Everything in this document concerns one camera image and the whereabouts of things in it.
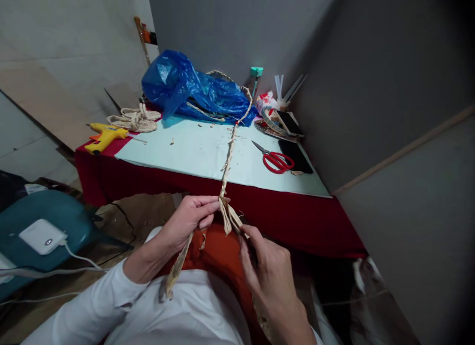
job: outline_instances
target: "blue plastic bag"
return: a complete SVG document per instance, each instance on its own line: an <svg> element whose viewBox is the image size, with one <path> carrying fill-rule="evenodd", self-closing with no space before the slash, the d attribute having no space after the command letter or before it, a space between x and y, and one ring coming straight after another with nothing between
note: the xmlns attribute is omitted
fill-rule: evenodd
<svg viewBox="0 0 475 345"><path fill-rule="evenodd" d="M249 107L249 100L235 82L195 71L183 53L166 50L153 61L142 78L143 92L163 110L163 119L178 114L202 121L218 121L187 105L200 108L206 114L224 118L235 124ZM257 110L251 107L242 123L249 127Z"/></svg>

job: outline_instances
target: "red scissors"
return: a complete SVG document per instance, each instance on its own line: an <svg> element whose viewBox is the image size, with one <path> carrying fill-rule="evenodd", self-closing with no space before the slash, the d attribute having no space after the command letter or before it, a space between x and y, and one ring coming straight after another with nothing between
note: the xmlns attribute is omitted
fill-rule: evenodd
<svg viewBox="0 0 475 345"><path fill-rule="evenodd" d="M282 174L295 165L292 158L290 158L289 156L286 156L282 153L269 152L268 150L263 149L261 146L259 146L256 142L252 141L252 143L254 143L255 146L259 148L259 150L264 154L262 156L262 161L264 162L264 165L267 167L267 169L269 169L271 172L276 174ZM267 163L267 161L271 162L274 166L277 167L277 169L272 168Z"/></svg>

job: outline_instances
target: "white paper sheet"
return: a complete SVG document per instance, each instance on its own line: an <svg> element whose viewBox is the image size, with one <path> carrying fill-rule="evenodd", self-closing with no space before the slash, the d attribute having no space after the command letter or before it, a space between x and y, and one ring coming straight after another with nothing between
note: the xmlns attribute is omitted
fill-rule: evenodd
<svg viewBox="0 0 475 345"><path fill-rule="evenodd" d="M138 141L128 142L116 155L117 159L173 172L221 180L228 155L232 126L171 117L159 121L156 131L140 134ZM233 159L228 182L320 197L331 197L317 172L294 176L270 172L262 162L262 152L252 141L269 151L280 152L278 140L251 127L237 128Z"/></svg>

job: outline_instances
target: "white sleeve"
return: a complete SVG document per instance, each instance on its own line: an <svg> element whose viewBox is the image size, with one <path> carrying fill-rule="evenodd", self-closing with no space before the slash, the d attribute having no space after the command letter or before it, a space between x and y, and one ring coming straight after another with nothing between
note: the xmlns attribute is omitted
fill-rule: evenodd
<svg viewBox="0 0 475 345"><path fill-rule="evenodd" d="M122 270L124 261L45 321L22 344L99 343L132 308L148 284L139 285Z"/></svg>
<svg viewBox="0 0 475 345"><path fill-rule="evenodd" d="M312 328L313 335L315 335L315 339L317 340L317 345L324 345L322 339L321 339L320 336L317 334L317 332L315 331L315 329L313 328L313 326L310 325L310 328Z"/></svg>

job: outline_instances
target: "orange pants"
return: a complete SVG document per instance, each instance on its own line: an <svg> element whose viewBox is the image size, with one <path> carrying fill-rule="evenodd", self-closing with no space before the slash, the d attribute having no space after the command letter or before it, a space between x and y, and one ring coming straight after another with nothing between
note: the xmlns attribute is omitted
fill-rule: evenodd
<svg viewBox="0 0 475 345"><path fill-rule="evenodd" d="M206 235L205 247L200 250ZM183 264L183 270L201 269L222 279L234 292L241 305L253 344L270 344L262 331L252 303L252 295L245 283L244 270L239 260L239 238L231 232L224 233L223 225L212 224L204 232L196 231ZM172 257L157 274L157 277L170 273L178 254Z"/></svg>

